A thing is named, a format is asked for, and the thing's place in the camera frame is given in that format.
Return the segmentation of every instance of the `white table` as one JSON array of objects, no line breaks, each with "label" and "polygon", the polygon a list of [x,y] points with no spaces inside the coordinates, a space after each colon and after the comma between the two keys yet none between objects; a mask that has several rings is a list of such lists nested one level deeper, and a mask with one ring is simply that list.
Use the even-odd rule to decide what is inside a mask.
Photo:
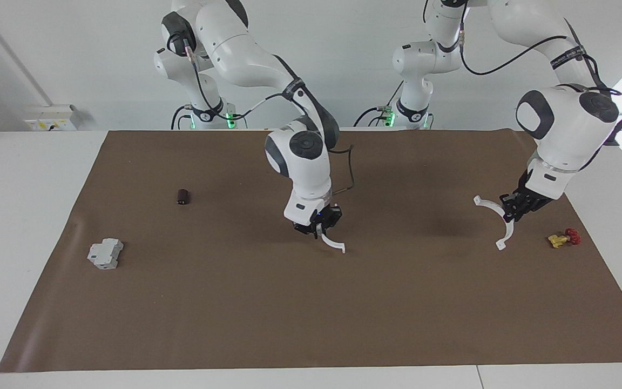
[{"label": "white table", "polygon": [[[105,136],[0,133],[0,359]],[[567,194],[622,288],[622,151],[605,148]],[[622,364],[53,372],[0,387],[600,389],[622,388]]]}]

